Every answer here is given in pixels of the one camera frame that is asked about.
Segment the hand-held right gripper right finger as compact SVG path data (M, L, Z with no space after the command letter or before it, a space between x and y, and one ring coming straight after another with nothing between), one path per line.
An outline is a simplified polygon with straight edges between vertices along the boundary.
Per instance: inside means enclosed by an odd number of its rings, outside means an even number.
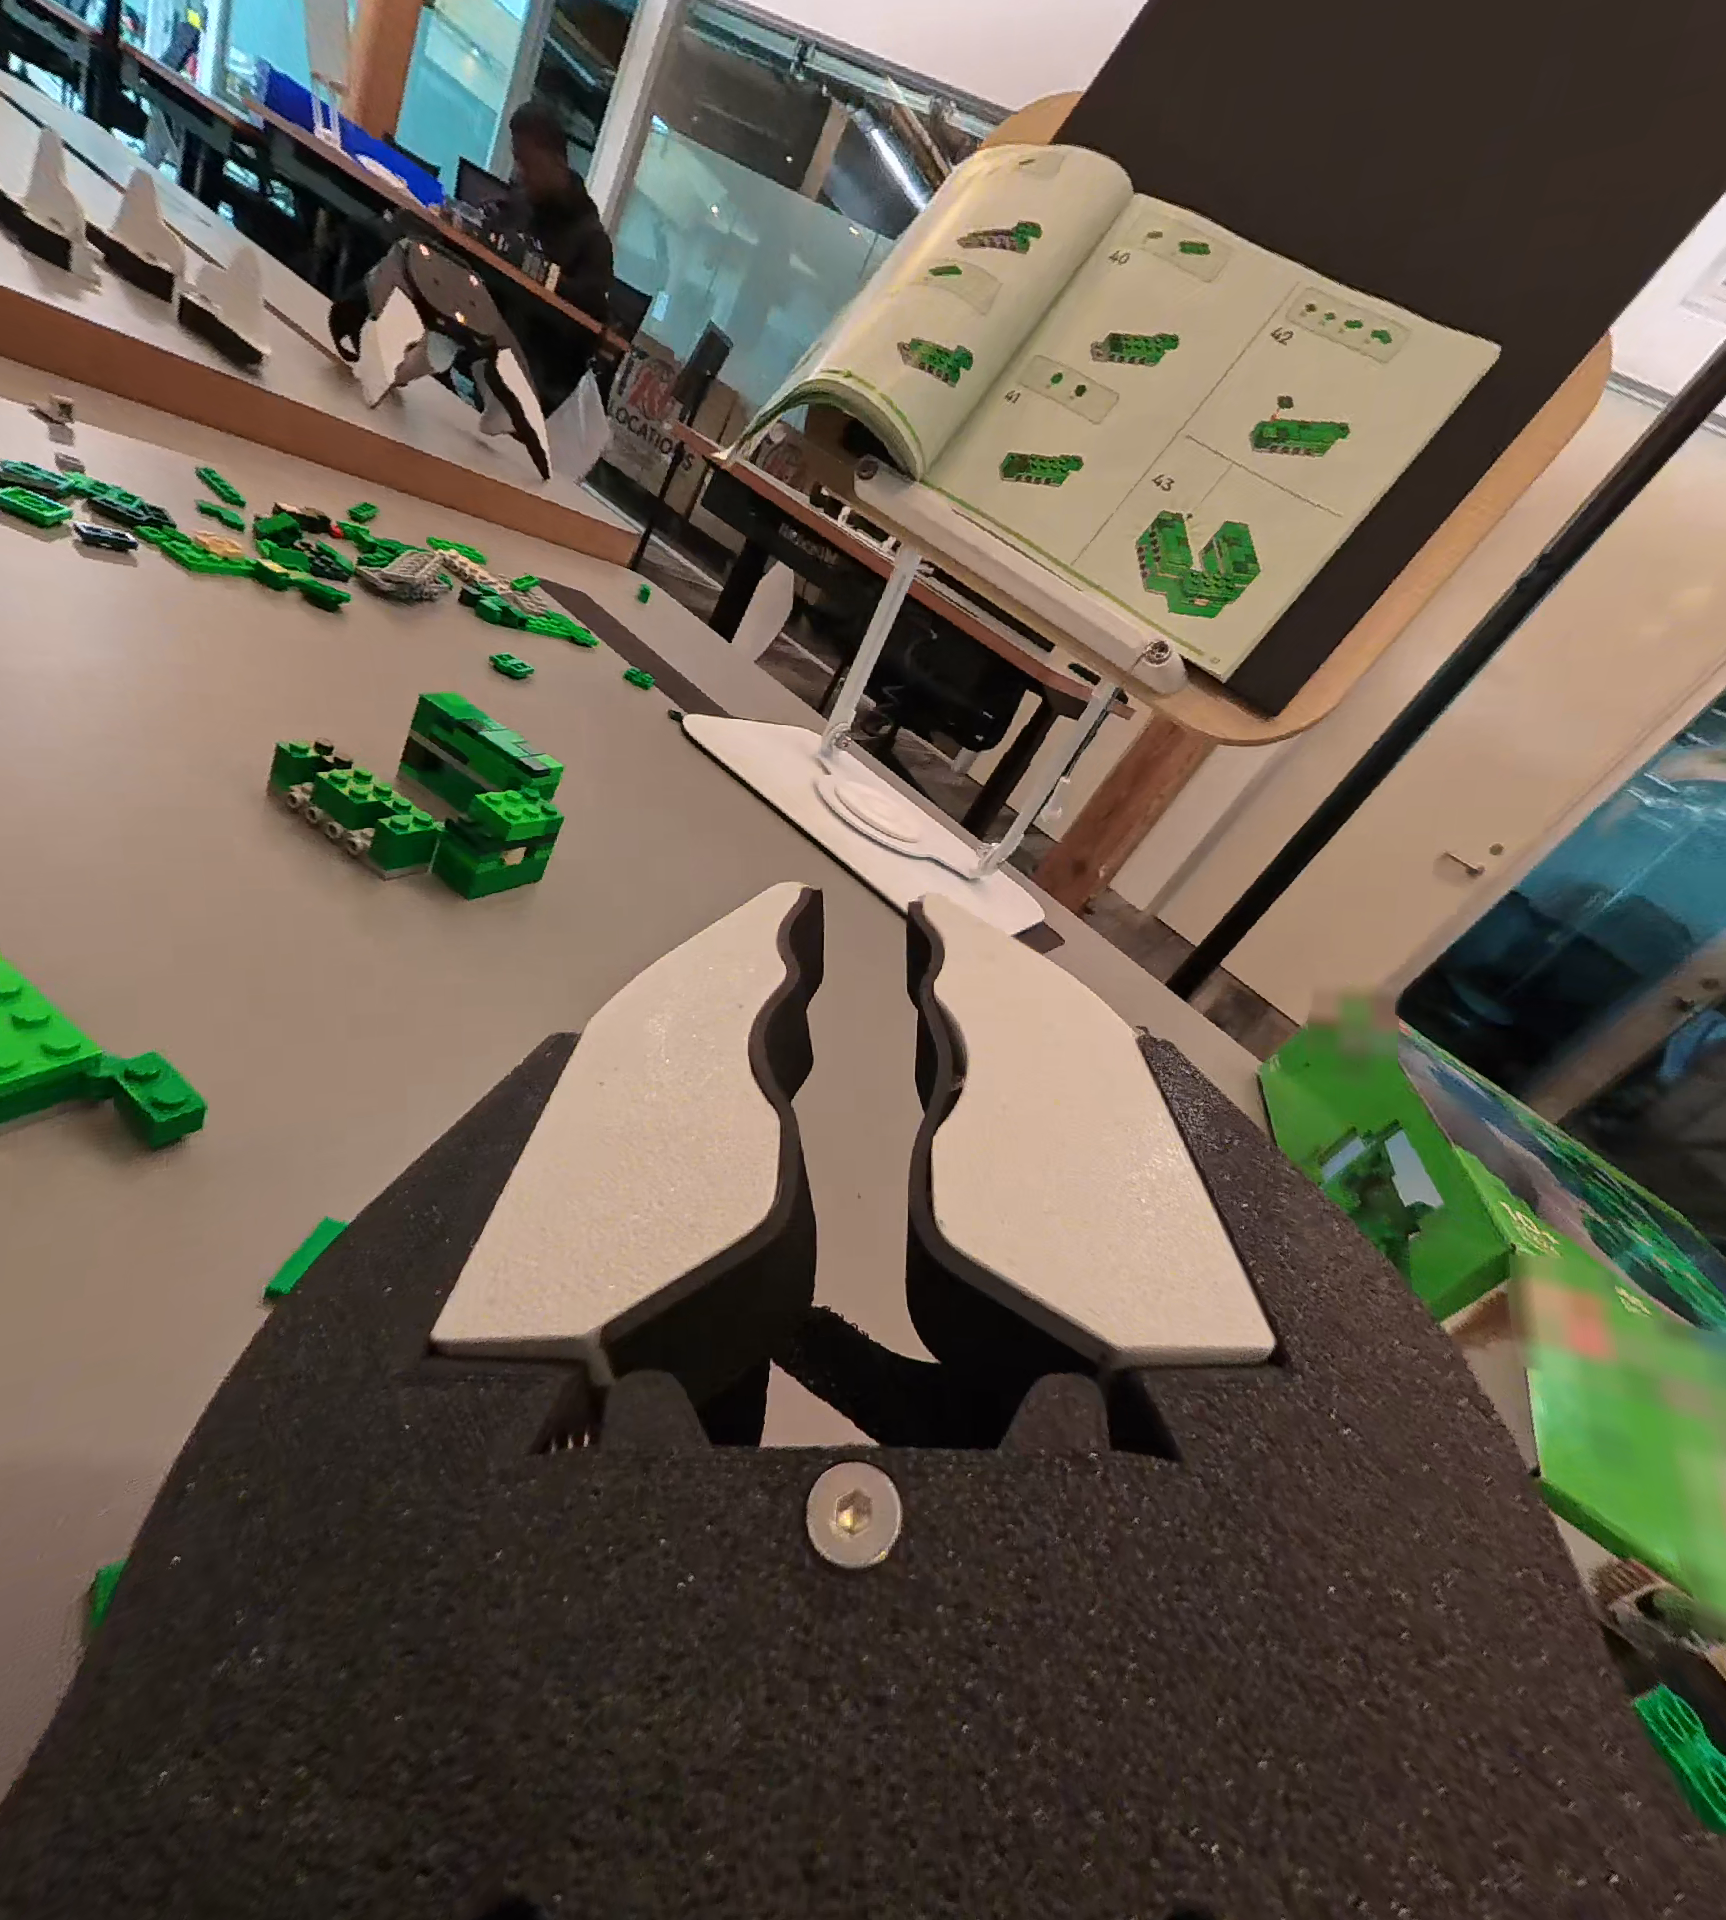
M1017 1371L1259 1365L1276 1331L1138 1030L1072 971L927 894L908 911L921 1123L909 1316Z

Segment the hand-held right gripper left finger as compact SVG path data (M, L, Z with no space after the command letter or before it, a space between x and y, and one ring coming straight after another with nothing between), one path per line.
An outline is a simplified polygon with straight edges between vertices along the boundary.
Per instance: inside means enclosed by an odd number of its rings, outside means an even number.
M823 894L780 882L636 973L571 1042L428 1333L453 1360L731 1384L813 1293L794 1094Z

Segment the green toy box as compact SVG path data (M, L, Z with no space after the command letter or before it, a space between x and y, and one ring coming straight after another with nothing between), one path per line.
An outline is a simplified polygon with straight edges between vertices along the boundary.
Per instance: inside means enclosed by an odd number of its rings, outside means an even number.
M1258 1083L1281 1156L1445 1331L1504 1299L1548 1512L1726 1644L1726 1238L1364 1001Z

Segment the L-shaped green tile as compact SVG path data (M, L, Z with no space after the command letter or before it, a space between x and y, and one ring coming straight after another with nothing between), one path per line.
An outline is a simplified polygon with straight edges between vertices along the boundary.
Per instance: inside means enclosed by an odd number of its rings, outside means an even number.
M279 1259L261 1287L261 1302L275 1303L289 1298L304 1276L321 1259L321 1256L346 1233L347 1219L321 1216L300 1238L300 1242Z

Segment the wooden support panel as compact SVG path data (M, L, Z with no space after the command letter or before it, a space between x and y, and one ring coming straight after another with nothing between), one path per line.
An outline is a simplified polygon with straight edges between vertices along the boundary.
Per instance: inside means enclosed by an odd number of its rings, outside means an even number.
M1072 826L1038 859L1031 882L1058 906L1083 913L1113 882L1218 741L1161 714L1143 720Z

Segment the green brick assembly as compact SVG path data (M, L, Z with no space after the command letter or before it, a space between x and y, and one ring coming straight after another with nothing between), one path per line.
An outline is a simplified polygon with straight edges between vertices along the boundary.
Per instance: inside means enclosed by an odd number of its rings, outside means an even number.
M563 765L453 690L416 698L396 763L331 740L273 744L267 793L380 880L431 878L457 899L535 885L563 828Z

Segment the white book stand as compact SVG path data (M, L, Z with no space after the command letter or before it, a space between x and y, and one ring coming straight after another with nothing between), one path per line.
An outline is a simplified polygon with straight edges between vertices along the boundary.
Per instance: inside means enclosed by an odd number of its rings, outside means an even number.
M1042 904L1011 872L1026 829L1102 730L1122 692L1147 704L1188 685L1188 660L1147 620L1072 581L979 524L943 492L877 460L854 469L859 509L894 534L892 570L820 732L730 716L685 716L684 735L748 792L815 842L898 911L947 899L1007 937L1043 923ZM1010 792L1006 832L971 842L852 749L854 717L924 562L1003 603L1082 662L1093 679L1053 747L1036 747Z

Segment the black office chair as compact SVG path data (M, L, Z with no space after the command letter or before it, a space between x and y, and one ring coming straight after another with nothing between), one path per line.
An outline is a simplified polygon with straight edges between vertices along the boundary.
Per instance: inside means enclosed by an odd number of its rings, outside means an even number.
M942 737L953 751L985 754L1033 692L1038 684L1015 664L917 608L898 613L869 670L858 732L881 751L909 732Z

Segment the brown table black legs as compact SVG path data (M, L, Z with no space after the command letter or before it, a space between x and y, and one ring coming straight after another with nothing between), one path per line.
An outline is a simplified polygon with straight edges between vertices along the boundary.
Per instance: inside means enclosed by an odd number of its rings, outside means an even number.
M731 642L744 658L761 660L780 642L802 590L809 590L811 612L817 612L834 629L834 664L825 668L822 690L811 698L817 711L828 711L835 681L854 662L864 628L888 583L892 542L875 540L867 529L858 529L849 519L822 509L808 492L782 481L766 468L746 457L727 457L721 447L707 447L698 433L684 433L684 442L705 468L700 512L741 537L705 617L709 629ZM983 829L1015 806L1015 792L1026 771L1051 741L1058 726L1082 714L1095 673L1058 662L1043 636L1026 631L1010 616L996 612L983 595L947 573L924 570L916 575L898 616L916 609L971 636L1038 684L1038 690L1024 698L1006 737L996 747L960 749L967 761L981 755L994 758L961 815L965 828ZM904 735L919 737L919 734L902 732L888 749L867 740L864 744L885 763L894 763L895 744Z

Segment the green plate assembly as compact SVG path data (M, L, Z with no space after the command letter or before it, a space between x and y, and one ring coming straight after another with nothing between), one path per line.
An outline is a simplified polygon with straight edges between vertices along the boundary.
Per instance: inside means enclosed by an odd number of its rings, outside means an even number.
M107 1108L144 1147L204 1130L204 1094L160 1052L98 1043L0 950L0 1130L64 1108Z

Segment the black pole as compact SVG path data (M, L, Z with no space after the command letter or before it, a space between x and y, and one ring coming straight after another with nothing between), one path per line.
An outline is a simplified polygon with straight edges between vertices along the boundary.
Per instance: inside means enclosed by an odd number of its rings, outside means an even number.
M1726 339L1166 978L1191 999L1726 400Z

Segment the pile of loose toy bricks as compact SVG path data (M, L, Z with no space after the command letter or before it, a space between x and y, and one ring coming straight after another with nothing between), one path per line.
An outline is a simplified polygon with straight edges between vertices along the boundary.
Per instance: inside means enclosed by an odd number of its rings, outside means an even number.
M465 540L399 540L380 529L377 507L346 514L275 501L252 512L224 472L194 468L181 512L95 476L79 456L50 462L0 456L0 524L111 563L156 556L197 579L248 581L317 612L344 612L358 595L396 608L453 601L477 621L526 640L598 648L588 620L563 612L535 573L496 571Z

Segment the white printed sign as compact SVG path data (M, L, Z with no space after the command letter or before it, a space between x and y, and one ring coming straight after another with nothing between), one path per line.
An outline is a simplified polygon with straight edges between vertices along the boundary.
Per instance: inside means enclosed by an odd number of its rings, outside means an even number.
M611 376L605 462L643 494L655 496L672 464L663 504L685 512L702 479L694 449L678 433L680 403L673 400L681 364L655 342L638 342Z

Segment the clear plastic bag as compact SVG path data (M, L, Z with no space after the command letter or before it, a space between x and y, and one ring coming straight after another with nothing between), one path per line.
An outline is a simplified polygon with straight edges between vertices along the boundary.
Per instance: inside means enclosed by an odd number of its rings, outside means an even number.
M605 457L611 437L607 400L596 372L580 374L570 393L546 418L552 479L580 486Z

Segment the cardboard box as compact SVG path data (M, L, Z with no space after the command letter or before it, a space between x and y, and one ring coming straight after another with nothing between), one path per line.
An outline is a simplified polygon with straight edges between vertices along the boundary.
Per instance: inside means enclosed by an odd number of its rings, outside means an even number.
M1598 1624L1653 1666L1666 1655L1709 1667L1726 1685L1726 1621L1649 1564L1607 1555L1577 1574Z

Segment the open instruction booklet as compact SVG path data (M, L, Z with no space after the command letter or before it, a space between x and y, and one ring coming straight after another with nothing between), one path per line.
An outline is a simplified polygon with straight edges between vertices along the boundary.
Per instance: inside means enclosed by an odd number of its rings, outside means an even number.
M858 499L1166 698L1235 673L1499 358L1107 155L971 154L746 422L822 406Z

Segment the wood-edged grey table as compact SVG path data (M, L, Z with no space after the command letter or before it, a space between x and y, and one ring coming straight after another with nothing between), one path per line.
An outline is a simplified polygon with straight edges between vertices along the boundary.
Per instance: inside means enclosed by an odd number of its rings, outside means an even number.
M47 134L84 214L104 226L141 158L0 71L1 188L26 186ZM93 275L72 274L22 252L0 226L0 360L30 372L27 393L46 376L59 393L119 397L368 481L377 499L419 499L604 563L630 560L636 531L604 499L561 472L540 478L518 446L483 436L433 381L365 406L330 346L325 298L267 254L258 261L264 356L241 369L98 254Z

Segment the green plastic building part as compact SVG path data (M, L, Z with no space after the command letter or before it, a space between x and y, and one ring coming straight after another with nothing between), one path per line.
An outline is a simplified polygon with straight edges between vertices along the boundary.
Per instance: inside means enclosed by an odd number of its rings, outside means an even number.
M1636 1694L1629 1706L1694 1817L1726 1836L1726 1751L1699 1713L1668 1685Z

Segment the black and white gripper device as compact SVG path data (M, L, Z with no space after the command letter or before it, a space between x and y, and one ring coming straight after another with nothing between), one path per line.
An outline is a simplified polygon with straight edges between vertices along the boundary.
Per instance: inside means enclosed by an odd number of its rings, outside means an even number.
M546 302L582 325L590 319L555 294ZM428 237L403 235L361 287L328 309L328 338L353 374L365 409L419 381L467 402L480 436L512 440L537 476L552 479L546 409L521 352L496 306L492 277Z

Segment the white wedge part black base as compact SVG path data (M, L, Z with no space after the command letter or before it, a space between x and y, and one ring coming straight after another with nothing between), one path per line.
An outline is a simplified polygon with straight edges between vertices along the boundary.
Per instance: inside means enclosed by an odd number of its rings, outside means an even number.
M161 211L157 179L149 163L139 163L121 188L113 215L105 223L87 219L84 233L109 274L174 308L184 281L185 246Z
M68 179L64 141L54 128L38 130L24 188L13 191L0 181L0 227L24 255L74 281L98 283L86 211Z
M237 243L226 260L204 261L176 296L178 325L240 372L259 372L265 354L261 254Z

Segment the black board wooden rim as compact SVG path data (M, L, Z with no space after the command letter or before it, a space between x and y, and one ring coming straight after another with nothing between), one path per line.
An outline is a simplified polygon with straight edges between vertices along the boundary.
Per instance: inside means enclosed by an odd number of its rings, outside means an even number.
M1152 705L1258 747L1325 717L1589 418L1611 323L1726 193L1726 3L1143 3L1055 134L1499 348L1233 685Z

